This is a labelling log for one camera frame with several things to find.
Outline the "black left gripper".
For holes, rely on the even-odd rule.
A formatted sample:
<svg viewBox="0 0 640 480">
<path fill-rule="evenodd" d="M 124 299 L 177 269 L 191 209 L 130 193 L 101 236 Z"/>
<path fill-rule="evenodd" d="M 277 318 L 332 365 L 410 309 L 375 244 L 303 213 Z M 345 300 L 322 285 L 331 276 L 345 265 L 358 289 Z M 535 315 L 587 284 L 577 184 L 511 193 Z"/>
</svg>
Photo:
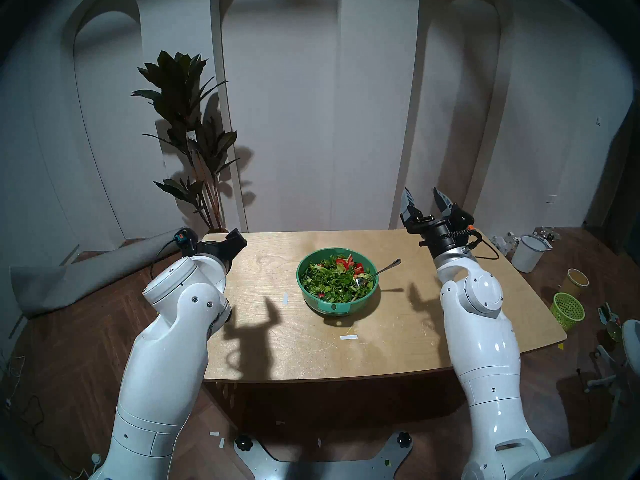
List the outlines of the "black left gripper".
<svg viewBox="0 0 640 480">
<path fill-rule="evenodd" d="M 247 240 L 237 228 L 229 232 L 223 241 L 200 241 L 195 246 L 196 255 L 210 255 L 225 267 L 225 273 L 231 271 L 233 260 L 247 247 Z"/>
</svg>

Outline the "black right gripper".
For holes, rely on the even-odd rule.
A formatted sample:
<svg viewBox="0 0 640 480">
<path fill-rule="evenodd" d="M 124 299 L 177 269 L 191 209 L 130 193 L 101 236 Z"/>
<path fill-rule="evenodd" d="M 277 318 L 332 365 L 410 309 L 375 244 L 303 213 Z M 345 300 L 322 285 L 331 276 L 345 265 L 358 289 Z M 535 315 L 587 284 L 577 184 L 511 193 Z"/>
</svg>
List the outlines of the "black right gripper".
<svg viewBox="0 0 640 480">
<path fill-rule="evenodd" d="M 433 258 L 457 247 L 473 250 L 481 244 L 483 237 L 476 229 L 471 228 L 474 217 L 464 211 L 448 196 L 433 188 L 434 202 L 442 218 L 432 215 L 424 216 L 414 206 L 414 199 L 405 187 L 400 200 L 400 218 L 409 234 L 419 235 L 420 247 L 428 247 Z"/>
</svg>

